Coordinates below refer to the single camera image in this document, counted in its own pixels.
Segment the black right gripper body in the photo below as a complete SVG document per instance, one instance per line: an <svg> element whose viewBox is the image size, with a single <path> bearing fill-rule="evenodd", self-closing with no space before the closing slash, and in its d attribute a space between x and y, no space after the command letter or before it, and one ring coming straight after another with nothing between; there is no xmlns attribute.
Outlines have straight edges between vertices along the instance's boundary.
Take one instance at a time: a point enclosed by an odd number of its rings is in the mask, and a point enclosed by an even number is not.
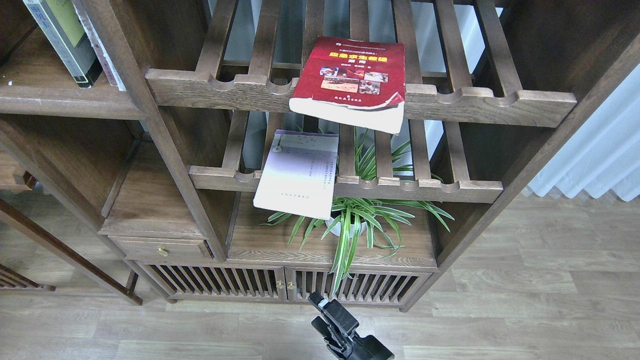
<svg viewBox="0 0 640 360"><path fill-rule="evenodd" d="M337 300L330 301L311 322L339 360L393 360L394 354L374 335L361 337L355 331L359 322Z"/></svg>

